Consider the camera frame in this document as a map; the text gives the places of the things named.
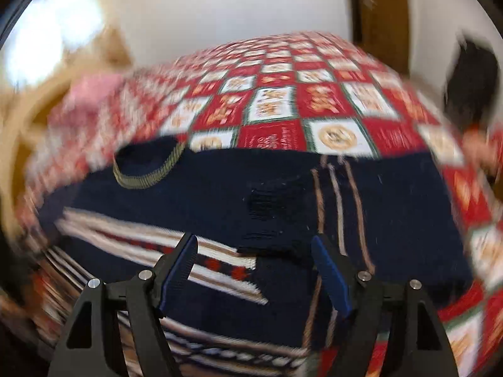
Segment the navy striped knit sweater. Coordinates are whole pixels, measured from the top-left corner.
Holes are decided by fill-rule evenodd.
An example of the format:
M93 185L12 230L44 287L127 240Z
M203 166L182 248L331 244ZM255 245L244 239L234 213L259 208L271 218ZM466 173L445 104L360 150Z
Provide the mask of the navy striped knit sweater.
M186 150L149 188L125 188L115 175L105 168L54 191L39 223L106 282L196 235L196 262L162 326L176 356L205 369L293 376L333 343L338 318L310 253L318 234L381 281L419 280L438 306L472 285L449 190L428 151L372 159Z

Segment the red white checkered bedspread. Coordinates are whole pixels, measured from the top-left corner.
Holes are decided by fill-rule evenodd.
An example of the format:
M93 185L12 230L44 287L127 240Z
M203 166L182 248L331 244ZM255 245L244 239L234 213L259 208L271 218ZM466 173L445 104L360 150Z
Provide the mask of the red white checkered bedspread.
M19 206L39 265L32 320L49 350L84 285L97 277L57 249L39 223L45 198L59 188L105 168L115 170L120 186L149 188L186 150L372 159L428 151L448 187L473 277L460 298L435 304L458 372L490 374L501 360L502 206L446 118L353 44L318 32L244 40L124 76L93 108L67 109L65 96L49 112ZM333 343L311 352L293 376L327 373L345 335L345 320L333 311Z

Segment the pink folded blanket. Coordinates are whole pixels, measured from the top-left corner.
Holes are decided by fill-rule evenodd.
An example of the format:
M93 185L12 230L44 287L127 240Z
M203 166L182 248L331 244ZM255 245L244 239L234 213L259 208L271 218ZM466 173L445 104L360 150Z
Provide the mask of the pink folded blanket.
M124 82L120 73L97 73L85 75L72 82L64 97L63 105L67 109L76 107L96 107L111 95Z

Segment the cream round headboard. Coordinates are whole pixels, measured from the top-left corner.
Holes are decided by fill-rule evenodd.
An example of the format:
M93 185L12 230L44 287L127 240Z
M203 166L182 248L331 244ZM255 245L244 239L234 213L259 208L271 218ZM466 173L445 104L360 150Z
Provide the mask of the cream round headboard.
M79 59L36 88L15 96L13 109L1 131L1 226L9 242L21 233L15 203L25 190L25 164L43 139L50 110L79 78L118 70L116 64L103 59Z

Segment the black folded chair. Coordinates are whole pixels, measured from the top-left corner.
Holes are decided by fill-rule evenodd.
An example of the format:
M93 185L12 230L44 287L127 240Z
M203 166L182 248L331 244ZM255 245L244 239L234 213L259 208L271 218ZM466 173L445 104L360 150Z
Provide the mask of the black folded chair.
M493 50L464 34L446 81L444 113L460 132L485 128L493 113L500 84L500 66Z

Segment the beige patterned curtain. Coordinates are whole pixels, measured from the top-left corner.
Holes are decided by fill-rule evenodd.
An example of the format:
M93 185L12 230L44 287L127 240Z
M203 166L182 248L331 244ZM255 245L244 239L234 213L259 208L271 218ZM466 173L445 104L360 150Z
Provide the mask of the beige patterned curtain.
M120 29L115 26L106 26L95 38L94 46L100 58L114 68L126 69L133 65Z

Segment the brown wooden door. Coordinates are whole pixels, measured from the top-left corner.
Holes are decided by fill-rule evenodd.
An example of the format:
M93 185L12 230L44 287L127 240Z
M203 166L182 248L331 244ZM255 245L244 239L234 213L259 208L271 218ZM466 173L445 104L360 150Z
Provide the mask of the brown wooden door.
M361 47L393 70L409 73L410 27L407 0L358 0Z

